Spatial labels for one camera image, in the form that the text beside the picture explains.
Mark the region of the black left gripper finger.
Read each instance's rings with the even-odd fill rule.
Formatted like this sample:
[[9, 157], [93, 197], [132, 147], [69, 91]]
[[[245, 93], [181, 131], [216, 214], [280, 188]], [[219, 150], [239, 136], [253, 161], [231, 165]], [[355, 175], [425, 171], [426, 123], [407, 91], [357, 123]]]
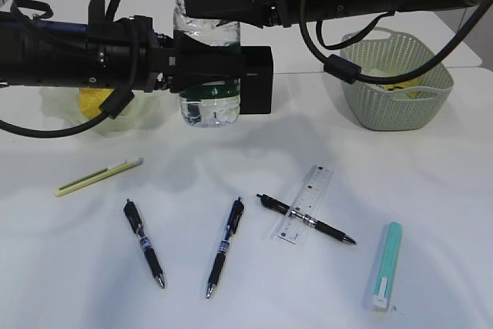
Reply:
[[180, 31], [173, 33], [173, 46], [176, 57], [169, 83], [172, 93], [208, 82], [240, 78], [246, 70], [246, 57], [238, 46], [207, 45]]

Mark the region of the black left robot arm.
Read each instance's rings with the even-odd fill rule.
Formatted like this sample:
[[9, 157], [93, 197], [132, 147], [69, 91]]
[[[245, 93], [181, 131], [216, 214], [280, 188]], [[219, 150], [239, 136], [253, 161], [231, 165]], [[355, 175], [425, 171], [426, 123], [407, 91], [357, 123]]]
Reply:
[[[178, 93], [246, 73], [239, 47], [209, 46], [182, 32], [159, 34], [153, 19], [142, 15], [129, 22], [139, 45], [135, 90]], [[36, 19], [32, 25], [35, 31], [1, 13], [1, 79], [10, 86], [116, 89], [128, 83], [132, 42], [122, 20], [86, 25]]]

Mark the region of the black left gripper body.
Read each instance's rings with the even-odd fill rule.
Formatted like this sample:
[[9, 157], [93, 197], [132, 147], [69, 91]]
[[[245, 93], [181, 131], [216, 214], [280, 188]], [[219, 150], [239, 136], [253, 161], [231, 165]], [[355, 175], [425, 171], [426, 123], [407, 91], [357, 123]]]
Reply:
[[171, 86], [176, 51], [173, 38], [157, 33], [153, 19], [135, 15], [130, 19], [139, 41], [139, 61], [132, 90], [154, 92]]

